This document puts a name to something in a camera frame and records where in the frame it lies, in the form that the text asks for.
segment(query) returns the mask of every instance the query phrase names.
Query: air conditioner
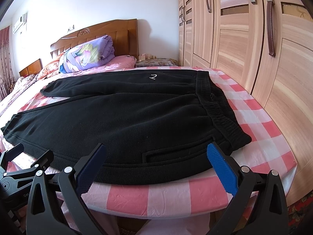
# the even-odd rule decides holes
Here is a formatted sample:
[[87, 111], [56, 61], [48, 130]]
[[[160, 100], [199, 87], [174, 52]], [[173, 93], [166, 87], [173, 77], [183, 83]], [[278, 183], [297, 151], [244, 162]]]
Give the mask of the air conditioner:
[[17, 33], [20, 27], [27, 22], [27, 13], [23, 14], [13, 26], [13, 33]]

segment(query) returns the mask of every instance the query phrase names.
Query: black sweatpants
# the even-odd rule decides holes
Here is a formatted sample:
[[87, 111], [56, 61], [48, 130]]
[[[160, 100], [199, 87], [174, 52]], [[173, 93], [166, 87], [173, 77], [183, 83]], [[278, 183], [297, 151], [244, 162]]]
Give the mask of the black sweatpants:
[[52, 150], [59, 170], [103, 143], [107, 158], [96, 182], [182, 179], [212, 167], [212, 141], [227, 155], [251, 142], [205, 71], [97, 73], [56, 80], [41, 92], [70, 98], [14, 115], [1, 129], [5, 139], [36, 158]]

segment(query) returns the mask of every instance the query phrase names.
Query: wall outlet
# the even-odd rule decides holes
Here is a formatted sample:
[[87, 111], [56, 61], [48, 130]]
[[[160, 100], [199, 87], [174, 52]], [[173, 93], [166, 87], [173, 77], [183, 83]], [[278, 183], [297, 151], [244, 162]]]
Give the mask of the wall outlet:
[[73, 31], [74, 30], [74, 25], [73, 26], [70, 26], [68, 29], [67, 29], [67, 32], [70, 32], [70, 31]]

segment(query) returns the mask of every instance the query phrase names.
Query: black clamp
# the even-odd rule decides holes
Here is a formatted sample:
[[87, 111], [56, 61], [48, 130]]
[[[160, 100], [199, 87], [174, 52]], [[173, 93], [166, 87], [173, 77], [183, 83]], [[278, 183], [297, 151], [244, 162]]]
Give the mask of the black clamp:
[[[208, 159], [233, 198], [221, 219], [207, 235], [287, 235], [288, 211], [284, 188], [279, 174], [255, 173], [247, 166], [239, 166], [230, 156], [225, 156], [214, 142], [208, 146]], [[256, 203], [244, 228], [233, 232], [248, 204], [252, 192], [258, 191]]]
[[[82, 157], [74, 167], [68, 166], [60, 173], [51, 175], [46, 175], [42, 170], [37, 171], [29, 194], [27, 234], [107, 235], [81, 198], [81, 194], [88, 192], [105, 158], [105, 146], [99, 144], [89, 156]], [[56, 191], [62, 192], [80, 233], [68, 226], [58, 203]]]
[[31, 165], [30, 169], [7, 172], [8, 162], [23, 152], [23, 145], [18, 144], [0, 156], [0, 199], [4, 206], [12, 211], [27, 205], [35, 173], [38, 170], [46, 170], [54, 159], [53, 152], [48, 150]]

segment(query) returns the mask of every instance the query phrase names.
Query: white logo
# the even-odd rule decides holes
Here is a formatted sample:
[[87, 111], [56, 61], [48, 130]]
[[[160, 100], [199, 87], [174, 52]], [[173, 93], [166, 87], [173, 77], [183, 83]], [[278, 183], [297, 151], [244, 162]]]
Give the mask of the white logo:
[[157, 75], [156, 74], [151, 74], [151, 76], [153, 76], [153, 77], [151, 77], [150, 79], [152, 79], [152, 80], [155, 80], [156, 79], [156, 77], [157, 77]]

